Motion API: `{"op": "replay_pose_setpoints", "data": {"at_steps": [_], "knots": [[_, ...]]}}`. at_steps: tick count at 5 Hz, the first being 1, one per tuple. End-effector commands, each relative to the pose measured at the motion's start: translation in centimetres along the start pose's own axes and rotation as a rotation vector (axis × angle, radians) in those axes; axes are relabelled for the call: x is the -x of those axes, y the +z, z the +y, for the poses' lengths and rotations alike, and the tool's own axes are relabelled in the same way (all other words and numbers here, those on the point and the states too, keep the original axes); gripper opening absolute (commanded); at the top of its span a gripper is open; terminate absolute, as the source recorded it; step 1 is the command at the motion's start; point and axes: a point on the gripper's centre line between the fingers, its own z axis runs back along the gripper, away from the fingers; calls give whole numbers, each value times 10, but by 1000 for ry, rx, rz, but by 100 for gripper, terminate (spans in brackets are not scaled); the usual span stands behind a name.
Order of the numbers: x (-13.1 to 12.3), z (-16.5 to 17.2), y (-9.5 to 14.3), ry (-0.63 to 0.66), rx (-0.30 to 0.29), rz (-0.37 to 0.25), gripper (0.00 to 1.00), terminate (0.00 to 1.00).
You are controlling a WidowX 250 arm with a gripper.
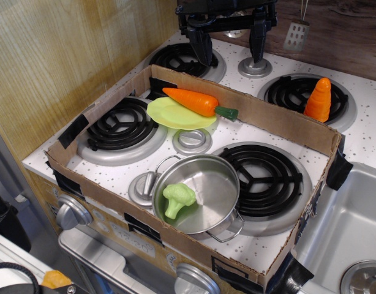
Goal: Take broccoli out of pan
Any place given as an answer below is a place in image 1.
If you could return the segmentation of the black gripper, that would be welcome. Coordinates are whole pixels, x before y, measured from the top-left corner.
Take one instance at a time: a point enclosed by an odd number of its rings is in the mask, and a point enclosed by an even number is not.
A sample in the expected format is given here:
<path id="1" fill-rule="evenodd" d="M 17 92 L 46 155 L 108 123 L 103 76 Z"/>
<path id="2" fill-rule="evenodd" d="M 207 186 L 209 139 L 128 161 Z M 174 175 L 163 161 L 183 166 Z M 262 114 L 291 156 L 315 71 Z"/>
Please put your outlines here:
<path id="1" fill-rule="evenodd" d="M 212 61 L 208 33 L 250 29 L 250 52 L 258 63 L 263 59 L 267 32 L 277 26 L 276 1 L 178 1 L 175 14 L 205 66 Z"/>

